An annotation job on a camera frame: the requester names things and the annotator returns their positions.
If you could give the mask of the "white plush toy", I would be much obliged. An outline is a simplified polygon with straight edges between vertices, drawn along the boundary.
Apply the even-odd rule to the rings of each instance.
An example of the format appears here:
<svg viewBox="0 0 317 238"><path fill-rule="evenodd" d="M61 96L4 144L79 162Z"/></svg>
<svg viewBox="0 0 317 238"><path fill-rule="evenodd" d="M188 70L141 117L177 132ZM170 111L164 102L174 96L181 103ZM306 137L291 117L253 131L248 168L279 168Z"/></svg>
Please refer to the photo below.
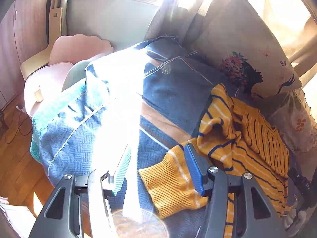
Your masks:
<svg viewBox="0 0 317 238"><path fill-rule="evenodd" d="M306 218L306 211L297 211L293 208L286 216L283 217L284 228L288 233L297 233L303 226Z"/></svg>

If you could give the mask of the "yellow striped knit sweater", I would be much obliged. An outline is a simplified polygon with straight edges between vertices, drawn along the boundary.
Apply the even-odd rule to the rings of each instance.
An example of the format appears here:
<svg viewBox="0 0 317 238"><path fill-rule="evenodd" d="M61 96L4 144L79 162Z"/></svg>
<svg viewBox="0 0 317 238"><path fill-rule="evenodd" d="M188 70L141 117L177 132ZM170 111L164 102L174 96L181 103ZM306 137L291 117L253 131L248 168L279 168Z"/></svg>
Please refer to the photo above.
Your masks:
<svg viewBox="0 0 317 238"><path fill-rule="evenodd" d="M286 209L289 152L256 108L217 84L144 84L137 159L140 204L155 211L170 237L194 237L206 198L193 187L184 158L192 143L225 173L251 173L278 216Z"/></svg>

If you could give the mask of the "white floral leaf pillow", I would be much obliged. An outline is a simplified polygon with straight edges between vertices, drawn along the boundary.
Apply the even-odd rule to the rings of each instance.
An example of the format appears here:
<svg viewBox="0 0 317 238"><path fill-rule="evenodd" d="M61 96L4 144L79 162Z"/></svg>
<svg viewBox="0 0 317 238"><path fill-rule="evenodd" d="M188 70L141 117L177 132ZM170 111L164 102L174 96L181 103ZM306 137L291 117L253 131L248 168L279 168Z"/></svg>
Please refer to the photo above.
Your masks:
<svg viewBox="0 0 317 238"><path fill-rule="evenodd" d="M295 155L316 147L316 121L301 89L287 93L279 108L269 116L281 138Z"/></svg>

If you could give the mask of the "cream pillow with woman print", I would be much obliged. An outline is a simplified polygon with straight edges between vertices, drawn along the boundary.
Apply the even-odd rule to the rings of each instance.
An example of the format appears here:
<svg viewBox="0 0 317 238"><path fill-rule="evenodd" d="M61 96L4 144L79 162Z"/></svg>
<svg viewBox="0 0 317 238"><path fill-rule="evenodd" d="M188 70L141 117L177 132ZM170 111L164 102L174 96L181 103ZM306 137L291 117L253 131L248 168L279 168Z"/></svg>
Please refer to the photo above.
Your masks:
<svg viewBox="0 0 317 238"><path fill-rule="evenodd" d="M212 66L254 98L302 87L276 37L248 0L230 0L194 46Z"/></svg>

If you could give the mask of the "blue plaid bed sheet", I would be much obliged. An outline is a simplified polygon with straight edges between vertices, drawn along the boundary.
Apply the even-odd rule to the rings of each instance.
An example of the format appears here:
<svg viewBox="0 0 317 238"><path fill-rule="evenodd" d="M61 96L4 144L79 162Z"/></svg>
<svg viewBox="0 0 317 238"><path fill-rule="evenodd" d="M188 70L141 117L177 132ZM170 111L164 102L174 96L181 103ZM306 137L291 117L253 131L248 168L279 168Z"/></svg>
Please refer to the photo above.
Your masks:
<svg viewBox="0 0 317 238"><path fill-rule="evenodd" d="M52 185L65 174L115 171L125 157L111 209L123 209L129 217L153 213L157 207L139 169L197 136L210 92L219 83L230 96L251 103L177 37L141 42L86 64L83 79L42 103L32 119L31 154Z"/></svg>

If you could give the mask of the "pink shell-shaped chair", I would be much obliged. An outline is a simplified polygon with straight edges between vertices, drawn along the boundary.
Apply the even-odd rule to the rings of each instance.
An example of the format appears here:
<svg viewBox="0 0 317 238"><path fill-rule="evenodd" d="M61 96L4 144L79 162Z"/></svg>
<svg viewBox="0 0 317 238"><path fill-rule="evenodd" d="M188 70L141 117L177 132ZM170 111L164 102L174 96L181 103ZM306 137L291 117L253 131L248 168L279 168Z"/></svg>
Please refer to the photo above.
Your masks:
<svg viewBox="0 0 317 238"><path fill-rule="evenodd" d="M53 44L48 65L27 75L24 86L25 110L29 117L43 102L84 78L84 68L92 60L114 51L111 43L97 36L61 36Z"/></svg>

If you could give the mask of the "wooden wardrobe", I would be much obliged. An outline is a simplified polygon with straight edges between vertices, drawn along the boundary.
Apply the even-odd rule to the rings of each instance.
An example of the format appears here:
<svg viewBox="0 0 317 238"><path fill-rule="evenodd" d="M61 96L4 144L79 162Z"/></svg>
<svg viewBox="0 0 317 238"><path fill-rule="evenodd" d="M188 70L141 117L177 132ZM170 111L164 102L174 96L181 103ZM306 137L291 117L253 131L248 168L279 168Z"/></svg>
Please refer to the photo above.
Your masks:
<svg viewBox="0 0 317 238"><path fill-rule="evenodd" d="M1 21L1 108L23 90L21 64L48 45L47 1L15 0Z"/></svg>

